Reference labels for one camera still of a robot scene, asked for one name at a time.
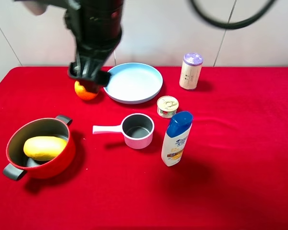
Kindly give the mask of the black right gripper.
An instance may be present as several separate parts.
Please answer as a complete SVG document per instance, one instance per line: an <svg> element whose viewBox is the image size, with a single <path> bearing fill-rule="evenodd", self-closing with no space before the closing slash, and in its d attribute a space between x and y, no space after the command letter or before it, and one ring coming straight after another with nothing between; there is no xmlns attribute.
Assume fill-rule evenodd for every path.
<svg viewBox="0 0 288 230"><path fill-rule="evenodd" d="M101 87L106 87L111 73L101 68L120 43L122 31L113 40L104 44L88 45L76 41L75 61L68 67L68 75L77 81L90 81Z"/></svg>

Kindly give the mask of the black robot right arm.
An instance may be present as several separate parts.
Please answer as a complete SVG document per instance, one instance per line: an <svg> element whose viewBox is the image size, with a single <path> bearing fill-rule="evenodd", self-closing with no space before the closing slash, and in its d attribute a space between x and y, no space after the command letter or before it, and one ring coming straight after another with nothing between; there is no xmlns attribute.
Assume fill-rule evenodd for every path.
<svg viewBox="0 0 288 230"><path fill-rule="evenodd" d="M74 35L75 61L69 75L105 87L111 74L102 71L122 37L121 0L68 0L65 24Z"/></svg>

